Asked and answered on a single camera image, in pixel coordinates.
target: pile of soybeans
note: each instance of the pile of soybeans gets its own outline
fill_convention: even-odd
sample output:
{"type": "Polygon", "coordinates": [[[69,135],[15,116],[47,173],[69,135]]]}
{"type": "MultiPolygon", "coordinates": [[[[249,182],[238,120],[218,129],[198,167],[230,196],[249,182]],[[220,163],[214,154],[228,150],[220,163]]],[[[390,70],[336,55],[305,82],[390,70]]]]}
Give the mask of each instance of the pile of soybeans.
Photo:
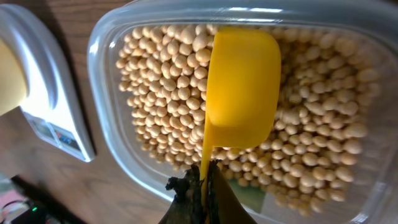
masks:
{"type": "MultiPolygon", "coordinates": [[[[124,36],[116,66],[120,91],[129,91],[132,124],[141,149],[175,170],[200,162],[206,85],[220,26],[136,27],[124,36]]],[[[259,187],[281,207],[309,216],[328,200],[345,201],[351,166],[368,134],[366,114],[380,94],[379,72],[358,40],[337,31],[251,27],[270,33],[282,55],[274,127],[249,149],[216,148],[227,179],[259,187]]]]}

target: kitchen scale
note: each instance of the kitchen scale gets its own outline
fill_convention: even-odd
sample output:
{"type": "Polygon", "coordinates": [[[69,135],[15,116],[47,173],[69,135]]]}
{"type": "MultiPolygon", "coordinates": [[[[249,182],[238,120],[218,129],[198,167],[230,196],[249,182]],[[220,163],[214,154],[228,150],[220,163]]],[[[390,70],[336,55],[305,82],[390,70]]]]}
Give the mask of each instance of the kitchen scale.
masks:
{"type": "Polygon", "coordinates": [[[28,86],[21,110],[36,135],[85,162],[95,157],[72,77],[57,41],[30,11],[0,5],[0,40],[19,59],[28,86]]]}

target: yellow scoop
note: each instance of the yellow scoop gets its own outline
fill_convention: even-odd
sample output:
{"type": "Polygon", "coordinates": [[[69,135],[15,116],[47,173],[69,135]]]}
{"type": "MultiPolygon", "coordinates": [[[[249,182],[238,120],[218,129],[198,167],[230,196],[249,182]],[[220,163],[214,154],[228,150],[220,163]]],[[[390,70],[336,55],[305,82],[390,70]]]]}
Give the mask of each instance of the yellow scoop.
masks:
{"type": "MultiPolygon", "coordinates": [[[[280,83],[280,51],[261,30],[225,27],[215,35],[207,83],[200,179],[214,147],[249,148],[272,128],[280,83]]],[[[205,205],[206,179],[202,187],[205,205]]]]}

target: clear plastic container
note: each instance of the clear plastic container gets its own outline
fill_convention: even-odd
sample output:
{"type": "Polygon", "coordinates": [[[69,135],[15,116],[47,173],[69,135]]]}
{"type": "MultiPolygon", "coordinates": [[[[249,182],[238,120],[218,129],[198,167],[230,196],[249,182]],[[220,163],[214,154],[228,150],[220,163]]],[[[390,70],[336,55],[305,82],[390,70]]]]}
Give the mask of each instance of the clear plastic container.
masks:
{"type": "Polygon", "coordinates": [[[394,223],[398,169],[398,11],[380,2],[358,1],[134,1],[115,9],[95,26],[88,45],[91,87],[109,149],[123,170],[136,182],[171,201],[174,192],[165,183],[176,175],[170,165],[157,164],[139,149],[128,93],[118,90],[120,74],[114,66],[123,37],[135,26],[159,24],[236,24],[317,27],[344,32],[371,52],[371,63],[382,72],[381,96],[369,112],[369,135],[364,152],[354,166],[356,180],[346,202],[328,202],[325,213],[302,218],[297,212],[275,206],[272,196],[261,200],[261,209],[248,210],[259,223],[394,223]]]}

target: brown wooden surface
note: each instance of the brown wooden surface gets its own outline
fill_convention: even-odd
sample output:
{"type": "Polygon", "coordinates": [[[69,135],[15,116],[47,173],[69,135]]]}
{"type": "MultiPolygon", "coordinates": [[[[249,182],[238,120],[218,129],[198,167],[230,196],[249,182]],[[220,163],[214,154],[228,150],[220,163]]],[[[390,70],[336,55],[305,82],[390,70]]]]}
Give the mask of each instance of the brown wooden surface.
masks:
{"type": "Polygon", "coordinates": [[[88,223],[157,223],[169,203],[131,180],[100,131],[86,68],[88,38],[106,12],[123,0],[0,0],[30,9],[54,33],[80,90],[96,159],[84,163],[39,140],[19,108],[0,117],[0,172],[20,174],[88,223]]]}

